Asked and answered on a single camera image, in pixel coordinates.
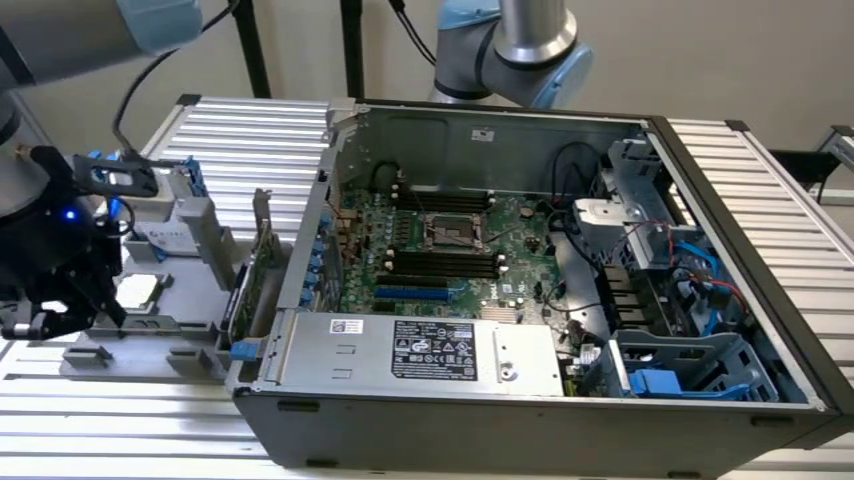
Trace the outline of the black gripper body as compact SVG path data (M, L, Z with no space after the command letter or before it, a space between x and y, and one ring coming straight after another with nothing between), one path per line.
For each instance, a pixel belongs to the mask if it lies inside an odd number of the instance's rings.
M62 300L68 264L120 270L119 222L93 216L80 197L42 195L1 218L1 299Z

